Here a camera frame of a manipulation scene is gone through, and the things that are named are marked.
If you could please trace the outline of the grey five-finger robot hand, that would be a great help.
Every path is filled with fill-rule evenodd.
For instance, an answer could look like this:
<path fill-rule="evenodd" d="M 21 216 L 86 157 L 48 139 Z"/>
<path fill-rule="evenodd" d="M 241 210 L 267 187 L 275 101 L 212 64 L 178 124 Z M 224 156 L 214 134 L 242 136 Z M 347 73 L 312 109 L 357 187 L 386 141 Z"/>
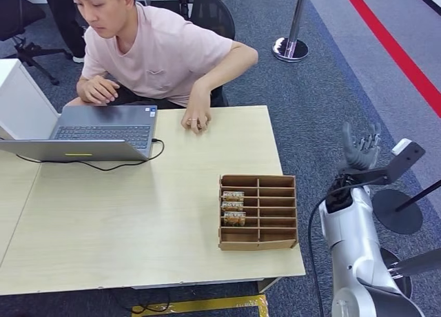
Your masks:
<path fill-rule="evenodd" d="M 352 134 L 352 127 L 344 122 L 342 143 L 344 160 L 341 169 L 370 170 L 374 168 L 380 151 L 381 127 L 379 123 L 372 123 L 369 134 L 357 139 Z"/>

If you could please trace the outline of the person's right hand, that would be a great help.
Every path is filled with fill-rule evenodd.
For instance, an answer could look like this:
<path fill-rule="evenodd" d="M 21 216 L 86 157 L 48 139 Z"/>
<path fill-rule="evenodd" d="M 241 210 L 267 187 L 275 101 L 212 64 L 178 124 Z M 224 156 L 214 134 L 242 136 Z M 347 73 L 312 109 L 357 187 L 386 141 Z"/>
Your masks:
<path fill-rule="evenodd" d="M 84 102 L 94 105 L 107 105 L 118 98 L 120 86 L 103 76 L 86 79 L 81 76 L 76 84 L 78 96 Z"/>

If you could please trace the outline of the person's left hand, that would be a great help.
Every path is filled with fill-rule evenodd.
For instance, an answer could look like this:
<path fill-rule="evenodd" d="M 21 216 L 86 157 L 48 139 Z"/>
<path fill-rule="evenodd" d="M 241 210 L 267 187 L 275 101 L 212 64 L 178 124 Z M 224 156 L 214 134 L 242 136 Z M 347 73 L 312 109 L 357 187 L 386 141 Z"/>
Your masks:
<path fill-rule="evenodd" d="M 210 92 L 205 88 L 193 88 L 188 100 L 187 109 L 181 119 L 181 125 L 195 134 L 207 129 L 211 116 Z"/>

